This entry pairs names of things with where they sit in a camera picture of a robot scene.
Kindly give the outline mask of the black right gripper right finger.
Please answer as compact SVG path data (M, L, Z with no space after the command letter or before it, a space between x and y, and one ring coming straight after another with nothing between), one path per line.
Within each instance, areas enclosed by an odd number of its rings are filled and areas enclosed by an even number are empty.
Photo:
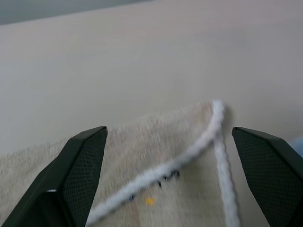
M270 227L303 227L303 157L270 134L234 127L249 189Z

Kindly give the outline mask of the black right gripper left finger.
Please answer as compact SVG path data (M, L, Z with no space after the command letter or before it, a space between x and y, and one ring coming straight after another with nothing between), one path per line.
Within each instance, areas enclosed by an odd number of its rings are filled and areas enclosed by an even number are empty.
M107 127L70 138L1 227L85 227L100 179Z

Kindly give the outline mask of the beige towel with white trim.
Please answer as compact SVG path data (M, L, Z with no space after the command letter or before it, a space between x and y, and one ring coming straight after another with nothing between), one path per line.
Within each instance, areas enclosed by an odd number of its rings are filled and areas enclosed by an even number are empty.
M224 114L213 100L108 128L85 227L241 227ZM69 139L0 153L0 227Z

